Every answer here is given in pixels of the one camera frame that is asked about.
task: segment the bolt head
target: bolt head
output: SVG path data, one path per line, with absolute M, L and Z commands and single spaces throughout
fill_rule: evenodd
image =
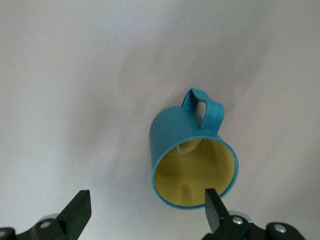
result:
M 51 223 L 49 221 L 45 221 L 43 223 L 41 223 L 40 228 L 41 229 L 45 229 L 46 227 L 48 227 Z
M 238 225 L 241 225 L 241 224 L 243 224 L 244 223 L 244 221 L 241 219 L 241 217 L 239 217 L 239 216 L 234 216 L 233 218 L 232 218 L 232 221 L 235 223 L 235 224 L 238 224 Z
M 278 224 L 278 223 L 274 225 L 274 229 L 277 230 L 279 233 L 282 233 L 282 234 L 284 234 L 287 231 L 285 226 L 283 226 L 281 224 Z

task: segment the wrinkled cloth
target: wrinkled cloth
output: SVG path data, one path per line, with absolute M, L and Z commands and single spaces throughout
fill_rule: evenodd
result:
M 162 203 L 149 128 L 190 88 L 225 107 L 239 174 L 223 198 L 320 238 L 319 1 L 1 1 L 0 216 L 21 233 L 79 190 L 80 240 L 201 239 Z

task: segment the metal screw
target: metal screw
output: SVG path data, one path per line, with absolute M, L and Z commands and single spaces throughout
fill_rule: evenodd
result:
M 285 226 L 283 226 L 281 224 L 275 224 L 274 225 L 274 229 L 277 230 L 279 233 L 282 233 L 282 234 L 284 234 L 287 231 Z
M 241 225 L 241 224 L 244 223 L 244 221 L 242 221 L 242 219 L 241 219 L 240 217 L 238 217 L 238 216 L 234 216 L 234 217 L 232 218 L 232 221 L 233 221 L 235 224 L 238 224 L 238 225 Z
M 49 221 L 45 221 L 45 222 L 41 223 L 40 228 L 44 229 L 44 228 L 48 227 L 50 224 L 51 223 Z

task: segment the teal mug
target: teal mug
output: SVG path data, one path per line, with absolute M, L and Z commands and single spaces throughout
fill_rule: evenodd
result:
M 202 118 L 199 101 L 206 104 Z M 223 197 L 234 185 L 238 160 L 233 149 L 218 136 L 224 106 L 207 93 L 192 88 L 181 107 L 159 113 L 150 127 L 152 186 L 166 204 L 196 209 L 205 204 L 205 189 Z

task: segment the mug handle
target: mug handle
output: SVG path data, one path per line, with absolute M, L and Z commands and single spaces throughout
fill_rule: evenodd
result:
M 206 105 L 203 121 L 199 127 L 200 131 L 210 131 L 216 135 L 220 129 L 225 116 L 225 108 L 221 103 L 209 98 L 205 91 L 191 88 L 185 95 L 182 108 L 195 112 L 199 101 Z

